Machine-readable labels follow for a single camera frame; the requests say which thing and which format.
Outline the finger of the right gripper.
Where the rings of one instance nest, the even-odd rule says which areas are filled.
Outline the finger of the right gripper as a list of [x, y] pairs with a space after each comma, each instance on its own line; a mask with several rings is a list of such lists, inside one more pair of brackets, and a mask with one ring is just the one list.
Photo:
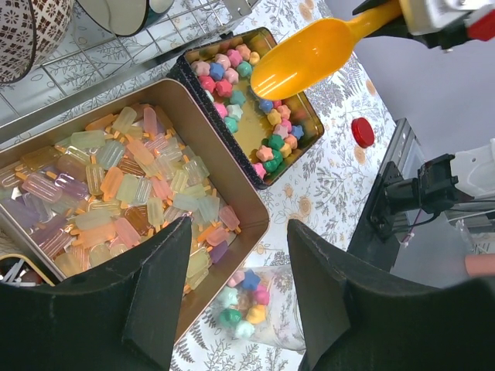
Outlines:
[[382, 12], [398, 13], [398, 1], [396, 0], [366, 0], [359, 4], [353, 11], [353, 15], [358, 15], [362, 12], [378, 9]]

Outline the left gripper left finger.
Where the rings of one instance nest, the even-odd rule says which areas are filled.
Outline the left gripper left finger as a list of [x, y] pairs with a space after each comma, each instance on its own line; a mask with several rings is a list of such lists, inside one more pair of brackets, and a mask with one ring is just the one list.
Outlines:
[[167, 370], [191, 221], [56, 286], [1, 286], [3, 370]]

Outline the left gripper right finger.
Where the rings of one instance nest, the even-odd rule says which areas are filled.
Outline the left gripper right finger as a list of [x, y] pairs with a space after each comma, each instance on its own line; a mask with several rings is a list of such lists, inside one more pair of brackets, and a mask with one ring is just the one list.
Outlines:
[[492, 370], [494, 279], [439, 289], [396, 277], [299, 220], [287, 241], [302, 370]]

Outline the yellow plastic scoop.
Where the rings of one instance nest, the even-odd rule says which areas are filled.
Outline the yellow plastic scoop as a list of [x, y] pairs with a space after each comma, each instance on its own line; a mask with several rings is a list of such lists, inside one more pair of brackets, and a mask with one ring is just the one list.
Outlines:
[[387, 1], [349, 21], [315, 21], [261, 58], [251, 74], [254, 93], [266, 100], [282, 100], [302, 92], [339, 70], [362, 38], [401, 15], [400, 3]]

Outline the clear glass jar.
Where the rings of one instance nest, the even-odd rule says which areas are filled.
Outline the clear glass jar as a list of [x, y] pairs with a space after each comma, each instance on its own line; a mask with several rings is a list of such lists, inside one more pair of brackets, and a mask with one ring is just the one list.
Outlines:
[[306, 348], [292, 269], [236, 271], [213, 301], [213, 319], [232, 339], [292, 351]]

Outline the popsicle candy tin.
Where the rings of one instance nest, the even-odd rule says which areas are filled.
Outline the popsicle candy tin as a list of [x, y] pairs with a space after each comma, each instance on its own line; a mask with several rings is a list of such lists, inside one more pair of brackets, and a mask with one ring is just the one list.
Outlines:
[[268, 229], [199, 102], [165, 79], [1, 153], [1, 228], [51, 283], [192, 220], [182, 337]]

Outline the star candy tin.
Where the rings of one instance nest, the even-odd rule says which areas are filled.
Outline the star candy tin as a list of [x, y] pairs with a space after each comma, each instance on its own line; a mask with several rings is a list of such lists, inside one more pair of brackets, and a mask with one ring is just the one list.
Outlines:
[[302, 139], [298, 142], [298, 147], [293, 154], [283, 160], [273, 175], [266, 175], [262, 179], [255, 174], [253, 167], [254, 147], [261, 145], [263, 140], [268, 138], [268, 129], [271, 125], [259, 108], [259, 103], [252, 93], [249, 83], [240, 82], [234, 86], [236, 91], [239, 90], [243, 93], [246, 102], [241, 106], [243, 115], [240, 128], [237, 133], [232, 134], [217, 110], [213, 108], [213, 102], [210, 101], [206, 91], [200, 86], [200, 80], [193, 72], [192, 67], [192, 63], [196, 61], [209, 62], [216, 54], [227, 51], [229, 46], [238, 46], [242, 43], [260, 53], [261, 56], [264, 56], [277, 45], [271, 32], [265, 27], [261, 27], [185, 51], [183, 55], [178, 57], [168, 76], [179, 81], [188, 89], [252, 185], [256, 189], [266, 189], [323, 136], [324, 127], [305, 94], [300, 93], [288, 98], [285, 102], [291, 110], [290, 121], [302, 128]]

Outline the steel dish rack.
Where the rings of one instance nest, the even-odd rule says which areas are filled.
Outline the steel dish rack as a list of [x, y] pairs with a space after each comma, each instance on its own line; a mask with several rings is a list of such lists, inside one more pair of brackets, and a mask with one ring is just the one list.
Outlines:
[[67, 34], [53, 54], [20, 81], [1, 86], [1, 146], [7, 148], [55, 120], [133, 80], [197, 43], [224, 36], [254, 12], [256, 1], [174, 1], [170, 10], [133, 36], [99, 26], [76, 4]]

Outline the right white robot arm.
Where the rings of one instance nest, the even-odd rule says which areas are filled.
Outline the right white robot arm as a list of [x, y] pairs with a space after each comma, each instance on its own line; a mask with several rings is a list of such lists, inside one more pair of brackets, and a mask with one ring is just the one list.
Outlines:
[[[494, 38], [492, 1], [401, 1], [398, 15], [371, 36], [410, 39], [429, 49], [451, 49]], [[445, 154], [424, 163], [412, 179], [383, 175], [373, 192], [373, 222], [421, 209], [438, 216], [459, 203], [494, 194], [494, 144]]]

